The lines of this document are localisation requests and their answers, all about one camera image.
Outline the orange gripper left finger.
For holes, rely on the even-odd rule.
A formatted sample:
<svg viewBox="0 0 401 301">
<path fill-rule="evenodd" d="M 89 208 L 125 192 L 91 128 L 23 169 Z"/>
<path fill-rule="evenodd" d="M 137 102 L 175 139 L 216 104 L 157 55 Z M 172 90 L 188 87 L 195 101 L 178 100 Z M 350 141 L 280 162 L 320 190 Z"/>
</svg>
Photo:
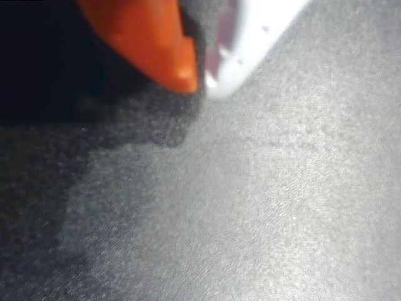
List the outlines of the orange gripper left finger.
<svg viewBox="0 0 401 301">
<path fill-rule="evenodd" d="M 79 0 L 98 37 L 151 80 L 178 93 L 197 90 L 194 40 L 176 0 Z"/>
</svg>

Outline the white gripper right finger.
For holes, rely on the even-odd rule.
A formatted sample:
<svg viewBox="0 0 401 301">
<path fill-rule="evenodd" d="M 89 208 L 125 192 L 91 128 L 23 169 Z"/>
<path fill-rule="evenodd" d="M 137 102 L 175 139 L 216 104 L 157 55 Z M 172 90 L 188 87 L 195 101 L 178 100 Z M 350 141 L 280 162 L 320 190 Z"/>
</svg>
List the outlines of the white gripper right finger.
<svg viewBox="0 0 401 301">
<path fill-rule="evenodd" d="M 307 5 L 307 0 L 226 1 L 204 65 L 206 96 L 236 92 Z"/>
</svg>

